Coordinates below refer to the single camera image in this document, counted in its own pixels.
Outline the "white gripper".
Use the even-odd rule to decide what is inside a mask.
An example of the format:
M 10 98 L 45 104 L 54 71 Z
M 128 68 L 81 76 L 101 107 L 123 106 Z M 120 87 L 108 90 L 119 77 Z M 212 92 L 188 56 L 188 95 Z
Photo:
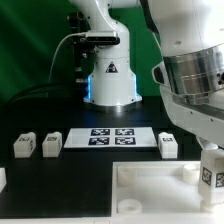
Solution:
M 160 86 L 161 97 L 172 123 L 193 133 L 203 150 L 224 147 L 224 90 L 209 94 L 209 102 L 192 105 L 168 87 Z

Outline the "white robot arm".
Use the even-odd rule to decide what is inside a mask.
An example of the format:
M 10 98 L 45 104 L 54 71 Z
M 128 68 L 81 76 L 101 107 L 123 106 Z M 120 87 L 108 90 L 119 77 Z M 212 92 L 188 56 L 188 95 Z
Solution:
M 94 70 L 85 101 L 124 107 L 141 97 L 129 63 L 129 31 L 111 8 L 140 6 L 162 61 L 154 80 L 170 120 L 224 148 L 224 0 L 69 0 L 87 19 Z

